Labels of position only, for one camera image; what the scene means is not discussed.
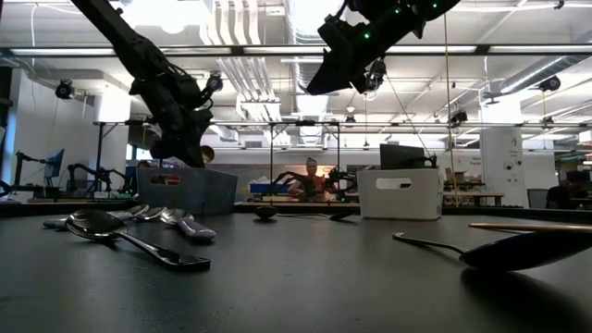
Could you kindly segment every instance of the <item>spoon handle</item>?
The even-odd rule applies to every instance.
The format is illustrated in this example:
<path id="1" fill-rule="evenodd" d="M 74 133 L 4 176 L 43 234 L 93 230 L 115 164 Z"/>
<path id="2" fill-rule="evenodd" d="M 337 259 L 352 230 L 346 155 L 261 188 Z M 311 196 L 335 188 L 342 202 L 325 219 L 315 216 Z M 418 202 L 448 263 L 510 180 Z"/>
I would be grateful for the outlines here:
<path id="1" fill-rule="evenodd" d="M 177 222 L 177 225 L 185 235 L 196 241 L 211 241 L 216 236 L 215 231 L 202 226 L 191 218 L 184 217 Z"/>
<path id="2" fill-rule="evenodd" d="M 503 230 L 521 230 L 521 231 L 584 231 L 592 232 L 592 227 L 589 226 L 524 226 L 524 225 L 509 225 L 509 224 L 489 224 L 489 223 L 471 223 L 471 228 L 483 229 L 503 229 Z"/>
<path id="3" fill-rule="evenodd" d="M 413 245 L 430 245 L 430 246 L 441 247 L 444 249 L 453 250 L 453 251 L 460 253 L 460 254 L 464 254 L 465 252 L 467 252 L 466 249 L 463 249 L 463 248 L 460 248 L 460 247 L 457 247 L 454 245 L 439 243 L 439 242 L 435 242 L 435 241 L 431 241 L 431 240 L 410 239 L 407 237 L 403 237 L 403 235 L 404 234 L 402 232 L 395 232 L 394 234 L 392 234 L 392 239 L 397 240 L 397 241 L 403 241 L 403 242 L 410 243 Z"/>
<path id="4" fill-rule="evenodd" d="M 43 226 L 46 228 L 54 228 L 60 231 L 68 230 L 68 228 L 66 227 L 65 218 L 46 220 L 45 222 L 43 222 Z"/>
<path id="5" fill-rule="evenodd" d="M 161 248 L 160 246 L 148 243 L 129 235 L 126 232 L 117 232 L 122 239 L 129 241 L 142 251 L 150 254 L 155 259 L 158 259 L 162 264 L 174 268 L 194 268 L 194 269 L 208 269 L 210 268 L 210 259 L 200 258 L 188 254 L 179 254 L 171 250 Z"/>

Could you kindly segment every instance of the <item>spoon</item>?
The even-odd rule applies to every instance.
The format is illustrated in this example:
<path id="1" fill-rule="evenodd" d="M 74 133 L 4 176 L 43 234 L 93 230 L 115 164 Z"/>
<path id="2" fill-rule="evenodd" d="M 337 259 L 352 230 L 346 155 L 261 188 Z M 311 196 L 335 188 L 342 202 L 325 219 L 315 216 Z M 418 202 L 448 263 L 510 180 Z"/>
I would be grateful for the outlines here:
<path id="1" fill-rule="evenodd" d="M 107 213 L 112 216 L 116 216 L 120 220 L 128 220 L 134 218 L 135 216 L 143 214 L 148 209 L 150 209 L 150 206 L 148 204 L 140 204 L 137 206 L 133 206 L 128 210 Z M 66 218 L 46 220 L 45 222 L 43 222 L 43 226 L 46 228 L 54 228 L 59 231 L 68 231 L 68 228 L 66 227 Z"/>
<path id="2" fill-rule="evenodd" d="M 520 234 L 466 250 L 454 245 L 417 240 L 392 234 L 393 240 L 430 245 L 460 253 L 463 263 L 488 271 L 514 271 L 539 267 L 567 258 L 592 247 L 592 233 L 573 230 L 537 231 Z"/>
<path id="3" fill-rule="evenodd" d="M 164 211 L 166 211 L 166 209 L 166 207 L 150 208 L 145 212 L 136 215 L 135 217 L 141 221 L 150 221 L 152 219 L 159 217 L 161 214 L 163 214 Z"/>
<path id="4" fill-rule="evenodd" d="M 160 221 L 169 226 L 178 226 L 195 241 L 211 241 L 216 236 L 215 231 L 195 222 L 193 215 L 182 209 L 167 209 L 160 216 Z"/>
<path id="5" fill-rule="evenodd" d="M 73 234 L 89 240 L 109 241 L 120 237 L 170 268 L 208 269 L 210 267 L 209 259 L 175 253 L 131 236 L 123 221 L 100 210 L 79 210 L 68 217 L 66 226 Z"/>

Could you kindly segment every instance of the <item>fluorescent light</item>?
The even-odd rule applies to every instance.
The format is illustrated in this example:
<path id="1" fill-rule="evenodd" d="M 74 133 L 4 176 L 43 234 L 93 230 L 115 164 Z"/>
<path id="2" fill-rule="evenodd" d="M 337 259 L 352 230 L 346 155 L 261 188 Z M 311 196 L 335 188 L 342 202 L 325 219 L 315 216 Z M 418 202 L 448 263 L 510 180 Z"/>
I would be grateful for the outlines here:
<path id="1" fill-rule="evenodd" d="M 473 53 L 475 45 L 449 45 L 449 53 Z M 446 45 L 394 45 L 387 50 L 387 54 L 404 53 L 445 53 Z"/>
<path id="2" fill-rule="evenodd" d="M 255 122 L 255 121 L 242 121 L 242 122 L 212 121 L 212 125 L 221 125 L 221 126 L 268 126 L 269 123 L 266 123 L 266 122 Z"/>
<path id="3" fill-rule="evenodd" d="M 281 58 L 279 62 L 282 64 L 322 64 L 323 58 Z"/>
<path id="4" fill-rule="evenodd" d="M 13 48 L 15 56 L 114 56 L 112 48 Z"/>
<path id="5" fill-rule="evenodd" d="M 330 50 L 326 45 L 318 46 L 247 46 L 243 49 L 245 55 L 250 54 L 291 54 L 291 55 L 307 55 L 307 54 L 323 54 L 323 49 Z"/>
<path id="6" fill-rule="evenodd" d="M 165 56 L 230 55 L 229 47 L 161 47 Z"/>
<path id="7" fill-rule="evenodd" d="M 569 53 L 592 52 L 592 45 L 497 45 L 489 48 L 490 53 Z"/>

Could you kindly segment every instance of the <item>person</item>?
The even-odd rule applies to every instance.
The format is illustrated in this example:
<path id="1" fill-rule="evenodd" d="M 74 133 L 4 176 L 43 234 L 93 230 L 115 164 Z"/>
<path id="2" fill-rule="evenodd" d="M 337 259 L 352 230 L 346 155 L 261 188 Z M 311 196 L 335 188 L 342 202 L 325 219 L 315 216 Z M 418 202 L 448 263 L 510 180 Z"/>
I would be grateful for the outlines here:
<path id="1" fill-rule="evenodd" d="M 562 181 L 560 186 L 555 186 L 547 192 L 547 208 L 550 209 L 577 209 L 578 202 L 570 199 L 585 199 L 588 192 L 584 186 L 586 175 L 582 171 L 567 173 L 567 181 Z"/>
<path id="2" fill-rule="evenodd" d="M 312 157 L 308 157 L 306 160 L 306 177 L 310 179 L 315 187 L 316 194 L 306 193 L 304 186 L 298 180 L 295 180 L 288 188 L 288 193 L 297 196 L 301 201 L 313 201 L 323 202 L 325 200 L 325 192 L 335 193 L 337 189 L 333 187 L 327 187 L 325 185 L 325 179 L 316 175 L 318 164 Z"/>

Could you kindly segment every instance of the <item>table surface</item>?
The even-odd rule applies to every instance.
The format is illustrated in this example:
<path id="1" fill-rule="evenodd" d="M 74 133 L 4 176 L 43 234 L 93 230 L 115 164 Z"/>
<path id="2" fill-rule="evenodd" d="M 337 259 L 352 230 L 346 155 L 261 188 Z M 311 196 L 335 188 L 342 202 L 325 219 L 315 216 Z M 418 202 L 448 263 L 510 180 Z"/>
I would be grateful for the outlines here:
<path id="1" fill-rule="evenodd" d="M 458 254 L 392 232 L 472 248 L 512 234 L 471 222 L 210 217 L 216 243 L 197 246 L 159 223 L 129 223 L 147 241 L 212 259 L 206 272 L 155 265 L 115 246 L 43 229 L 48 216 L 0 220 L 1 332 L 591 332 L 592 252 L 489 275 Z"/>

